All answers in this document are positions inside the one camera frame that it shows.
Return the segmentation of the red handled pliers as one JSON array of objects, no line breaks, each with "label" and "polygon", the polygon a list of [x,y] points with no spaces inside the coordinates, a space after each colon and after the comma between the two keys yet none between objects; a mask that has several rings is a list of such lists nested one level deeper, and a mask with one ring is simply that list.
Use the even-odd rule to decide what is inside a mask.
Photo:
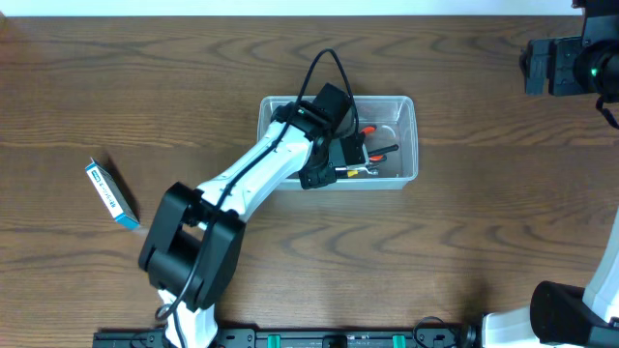
[{"label": "red handled pliers", "polygon": [[[363,135],[369,135],[371,133],[376,132],[376,130],[377,130],[377,126],[372,125],[372,126],[368,126],[368,127],[363,128],[361,130],[361,133]],[[385,161],[386,159],[387,159],[387,157],[385,155],[375,155],[375,156],[370,156],[369,157],[369,160],[371,162],[382,162],[382,161]]]}]

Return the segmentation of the silver wrench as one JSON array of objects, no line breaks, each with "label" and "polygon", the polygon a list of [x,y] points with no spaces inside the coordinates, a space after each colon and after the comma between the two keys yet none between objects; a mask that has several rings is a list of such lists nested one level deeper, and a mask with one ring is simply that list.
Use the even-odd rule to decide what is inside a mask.
[{"label": "silver wrench", "polygon": [[366,173],[370,176],[376,176],[379,173],[378,168],[372,165],[336,167],[335,170],[341,177],[346,177],[347,170],[359,170],[359,174]]}]

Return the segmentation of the small claw hammer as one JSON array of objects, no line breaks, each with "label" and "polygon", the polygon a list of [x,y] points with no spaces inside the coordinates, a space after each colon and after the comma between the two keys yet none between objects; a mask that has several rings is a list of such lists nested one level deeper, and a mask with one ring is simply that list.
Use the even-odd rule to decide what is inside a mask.
[{"label": "small claw hammer", "polygon": [[397,144],[394,144],[394,145],[390,145],[390,146],[387,146],[387,147],[382,147],[382,148],[379,148],[379,149],[374,149],[374,150],[368,151],[368,156],[370,158],[381,157],[381,156],[384,156],[384,155],[386,155],[388,153],[397,151],[398,149],[399,149],[399,146]]}]

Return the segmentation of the blue white cardboard box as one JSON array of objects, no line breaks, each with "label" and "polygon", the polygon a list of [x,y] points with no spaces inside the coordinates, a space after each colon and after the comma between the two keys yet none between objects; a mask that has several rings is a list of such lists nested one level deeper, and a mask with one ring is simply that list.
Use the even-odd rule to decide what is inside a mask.
[{"label": "blue white cardboard box", "polygon": [[110,173],[95,159],[91,159],[85,172],[112,218],[129,230],[136,229],[139,221]]}]

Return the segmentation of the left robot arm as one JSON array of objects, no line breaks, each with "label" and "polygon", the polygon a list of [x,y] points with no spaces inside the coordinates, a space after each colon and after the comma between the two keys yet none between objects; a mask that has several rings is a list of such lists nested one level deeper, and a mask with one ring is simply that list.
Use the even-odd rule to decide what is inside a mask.
[{"label": "left robot arm", "polygon": [[197,188],[177,182],[164,193],[138,266],[162,298],[156,318],[167,346],[213,342],[214,306],[234,275],[251,215],[291,175],[302,189],[343,177],[345,164],[330,155],[358,127],[352,93],[327,83],[311,101],[278,107],[264,136],[219,176]]}]

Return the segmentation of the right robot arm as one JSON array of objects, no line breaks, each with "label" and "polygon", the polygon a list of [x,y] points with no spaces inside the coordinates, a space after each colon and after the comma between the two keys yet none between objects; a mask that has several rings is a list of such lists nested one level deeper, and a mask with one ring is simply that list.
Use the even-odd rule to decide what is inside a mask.
[{"label": "right robot arm", "polygon": [[612,347],[618,342],[618,5],[498,18],[480,44],[489,96],[469,139],[482,154],[464,246],[482,260],[482,314],[460,346]]}]

